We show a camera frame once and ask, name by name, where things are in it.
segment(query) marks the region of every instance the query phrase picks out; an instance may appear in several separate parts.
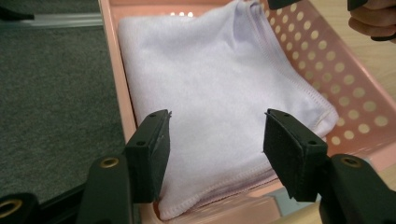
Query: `plastic basket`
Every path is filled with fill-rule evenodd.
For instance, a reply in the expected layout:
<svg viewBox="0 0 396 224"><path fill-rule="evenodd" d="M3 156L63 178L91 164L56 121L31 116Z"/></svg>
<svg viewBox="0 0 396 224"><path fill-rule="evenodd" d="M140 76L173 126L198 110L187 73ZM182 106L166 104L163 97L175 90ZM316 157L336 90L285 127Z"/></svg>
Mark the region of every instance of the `plastic basket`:
<svg viewBox="0 0 396 224"><path fill-rule="evenodd" d="M121 18L141 15L199 16L229 1L100 0L125 140L135 131L133 102L123 70L117 27ZM329 155L346 153L368 160L377 171L396 163L396 104L354 57L309 1L270 11L267 16L296 71L325 96L340 115L327 135ZM166 223L269 223L281 217L273 181L190 211ZM153 204L141 204L143 223L162 223Z"/></svg>

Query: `perforated basket wall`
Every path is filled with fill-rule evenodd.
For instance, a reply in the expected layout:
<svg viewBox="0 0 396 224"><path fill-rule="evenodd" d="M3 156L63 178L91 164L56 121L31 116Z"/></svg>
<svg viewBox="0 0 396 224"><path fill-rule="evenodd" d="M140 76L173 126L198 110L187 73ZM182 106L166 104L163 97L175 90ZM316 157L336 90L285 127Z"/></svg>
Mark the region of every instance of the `perforated basket wall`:
<svg viewBox="0 0 396 224"><path fill-rule="evenodd" d="M312 5L302 1L277 11L263 6L293 67L337 108L340 119L327 136L329 154L394 145L394 102Z"/></svg>

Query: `brass screw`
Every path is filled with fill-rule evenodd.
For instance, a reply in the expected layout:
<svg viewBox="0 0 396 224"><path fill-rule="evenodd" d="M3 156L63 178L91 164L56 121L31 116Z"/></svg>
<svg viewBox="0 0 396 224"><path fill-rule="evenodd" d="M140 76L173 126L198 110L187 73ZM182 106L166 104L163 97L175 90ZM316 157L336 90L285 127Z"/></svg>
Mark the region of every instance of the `brass screw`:
<svg viewBox="0 0 396 224"><path fill-rule="evenodd" d="M20 209L22 206L22 200L9 199L3 203L0 203L0 210L4 209L6 206L9 206L9 208L5 209L6 211L4 212L0 212L0 218L7 217Z"/></svg>
<svg viewBox="0 0 396 224"><path fill-rule="evenodd" d="M119 159L114 158L114 157L109 157L109 158L105 158L104 160L102 160L102 162L100 163L100 166L102 168L110 168L110 167L116 166L117 164L119 164Z"/></svg>
<svg viewBox="0 0 396 224"><path fill-rule="evenodd" d="M347 166L353 167L353 168L361 168L361 162L357 161L353 158L350 157L343 157L341 158L341 162Z"/></svg>

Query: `white cloth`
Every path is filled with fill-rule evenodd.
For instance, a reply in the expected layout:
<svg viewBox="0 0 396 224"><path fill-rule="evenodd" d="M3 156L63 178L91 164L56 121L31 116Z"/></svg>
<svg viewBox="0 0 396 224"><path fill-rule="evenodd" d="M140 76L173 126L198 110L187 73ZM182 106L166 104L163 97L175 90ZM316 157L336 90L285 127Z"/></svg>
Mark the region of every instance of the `white cloth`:
<svg viewBox="0 0 396 224"><path fill-rule="evenodd" d="M137 122L172 111L161 219L274 179L262 153L268 108L319 136L338 117L290 66L255 1L198 18L131 17L119 41Z"/></svg>

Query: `human hand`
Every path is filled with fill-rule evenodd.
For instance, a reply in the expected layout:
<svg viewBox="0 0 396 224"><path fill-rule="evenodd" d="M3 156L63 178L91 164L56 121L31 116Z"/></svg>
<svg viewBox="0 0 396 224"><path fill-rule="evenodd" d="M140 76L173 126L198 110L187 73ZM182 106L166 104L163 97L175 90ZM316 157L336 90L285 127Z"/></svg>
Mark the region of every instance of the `human hand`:
<svg viewBox="0 0 396 224"><path fill-rule="evenodd" d="M369 36L396 34L396 0L368 0L350 12L349 26Z"/></svg>

